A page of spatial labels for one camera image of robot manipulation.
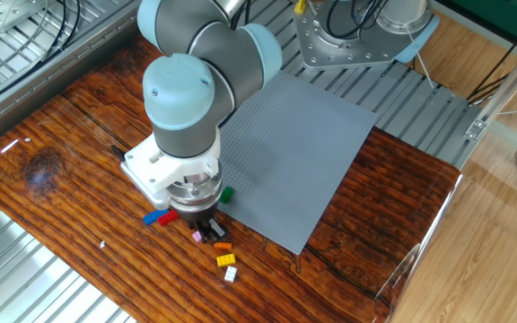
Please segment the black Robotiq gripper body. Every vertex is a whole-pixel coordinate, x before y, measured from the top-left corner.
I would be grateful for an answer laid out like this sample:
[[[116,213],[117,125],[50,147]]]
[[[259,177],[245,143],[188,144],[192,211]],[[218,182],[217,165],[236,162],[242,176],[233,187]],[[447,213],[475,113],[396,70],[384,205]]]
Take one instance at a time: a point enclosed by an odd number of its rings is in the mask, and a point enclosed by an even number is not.
[[[179,217],[187,222],[191,223],[204,223],[205,225],[209,224],[211,219],[215,218],[216,206],[212,206],[205,210],[197,210],[197,211],[184,211],[175,208],[175,211],[179,215]]]

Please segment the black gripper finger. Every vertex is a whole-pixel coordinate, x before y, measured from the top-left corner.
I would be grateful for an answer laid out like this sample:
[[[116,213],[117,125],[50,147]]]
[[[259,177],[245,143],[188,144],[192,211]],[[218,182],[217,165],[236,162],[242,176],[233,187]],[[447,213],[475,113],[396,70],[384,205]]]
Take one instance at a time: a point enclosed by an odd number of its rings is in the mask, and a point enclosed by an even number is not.
[[[229,235],[228,229],[215,218],[207,221],[206,239],[207,240],[224,240]]]
[[[192,237],[196,243],[207,243],[208,229],[202,222],[190,222],[189,228],[193,231]]]

